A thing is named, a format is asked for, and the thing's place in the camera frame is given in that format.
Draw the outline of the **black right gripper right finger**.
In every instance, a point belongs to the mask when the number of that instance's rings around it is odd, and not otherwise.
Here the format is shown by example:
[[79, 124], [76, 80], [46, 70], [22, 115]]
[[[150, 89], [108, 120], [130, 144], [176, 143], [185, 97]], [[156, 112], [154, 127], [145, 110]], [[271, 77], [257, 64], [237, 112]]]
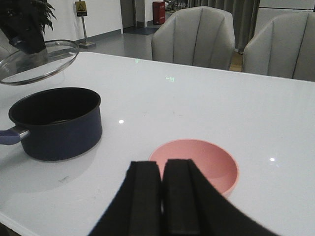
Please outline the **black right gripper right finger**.
[[274, 235], [220, 194], [191, 159], [169, 159], [162, 184], [168, 236]]

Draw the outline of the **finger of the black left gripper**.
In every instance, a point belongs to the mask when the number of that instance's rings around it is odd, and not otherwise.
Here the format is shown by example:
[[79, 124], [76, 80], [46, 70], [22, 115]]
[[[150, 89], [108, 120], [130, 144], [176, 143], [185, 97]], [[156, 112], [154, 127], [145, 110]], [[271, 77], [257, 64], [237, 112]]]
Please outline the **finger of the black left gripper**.
[[34, 27], [26, 29], [18, 27], [18, 31], [10, 26], [1, 26], [0, 29], [11, 46], [25, 54], [35, 54], [46, 49], [42, 33], [39, 33]]

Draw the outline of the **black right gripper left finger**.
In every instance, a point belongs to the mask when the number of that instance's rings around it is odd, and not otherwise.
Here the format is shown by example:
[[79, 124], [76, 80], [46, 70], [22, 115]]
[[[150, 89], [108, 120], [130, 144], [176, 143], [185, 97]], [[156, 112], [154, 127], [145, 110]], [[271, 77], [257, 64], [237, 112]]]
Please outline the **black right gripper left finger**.
[[161, 235], [161, 180], [156, 162], [130, 163], [120, 189], [90, 235]]

